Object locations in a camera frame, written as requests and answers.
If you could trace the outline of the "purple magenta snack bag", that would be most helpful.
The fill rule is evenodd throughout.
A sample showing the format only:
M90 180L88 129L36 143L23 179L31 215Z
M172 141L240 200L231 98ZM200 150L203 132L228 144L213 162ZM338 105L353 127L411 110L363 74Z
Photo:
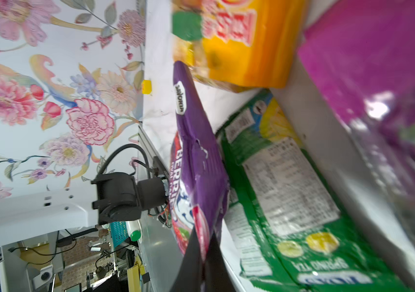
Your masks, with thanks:
M415 1L337 1L298 54L415 246Z

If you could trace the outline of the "purple Fox's berries bag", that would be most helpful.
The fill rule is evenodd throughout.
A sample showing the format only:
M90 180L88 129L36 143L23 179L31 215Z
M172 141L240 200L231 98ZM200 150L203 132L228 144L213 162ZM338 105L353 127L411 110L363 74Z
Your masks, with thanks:
M173 91L177 132L170 163L172 224L180 251L186 252L195 231L201 258L206 259L212 236L221 236L229 178L190 69L181 61L173 64Z

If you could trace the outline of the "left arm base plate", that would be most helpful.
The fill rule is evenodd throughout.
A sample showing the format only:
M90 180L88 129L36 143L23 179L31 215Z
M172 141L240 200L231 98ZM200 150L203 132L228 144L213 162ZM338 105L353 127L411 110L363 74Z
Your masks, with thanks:
M154 209L155 217L158 221L168 229L172 228L171 222L171 213L170 213L170 206L169 206L169 171L166 169L164 163L158 156L153 157L153 165L152 165L152 172L154 177L158 177L161 179L166 201L163 205L158 206Z

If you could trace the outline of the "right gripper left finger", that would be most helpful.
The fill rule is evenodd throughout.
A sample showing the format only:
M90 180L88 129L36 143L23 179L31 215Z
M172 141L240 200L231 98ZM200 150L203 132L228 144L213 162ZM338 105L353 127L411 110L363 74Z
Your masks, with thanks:
M180 270L170 292L200 292L203 282L203 261L197 232L190 235Z

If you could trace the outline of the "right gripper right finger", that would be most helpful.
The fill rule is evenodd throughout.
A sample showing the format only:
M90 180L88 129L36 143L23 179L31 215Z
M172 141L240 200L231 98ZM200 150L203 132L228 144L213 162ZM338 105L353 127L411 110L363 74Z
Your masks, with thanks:
M211 237L205 260L205 291L206 292L235 292L236 289L229 277L223 260L220 245L214 234Z

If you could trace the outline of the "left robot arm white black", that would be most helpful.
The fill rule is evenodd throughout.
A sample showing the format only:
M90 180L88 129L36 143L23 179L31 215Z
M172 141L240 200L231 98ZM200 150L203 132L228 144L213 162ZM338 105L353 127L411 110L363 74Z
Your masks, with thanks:
M148 178L138 181L127 173L106 173L112 160L129 148L149 163L142 147L126 144L108 157L87 185L0 199L0 247L63 229L135 221L142 212L165 205L160 177L147 172Z

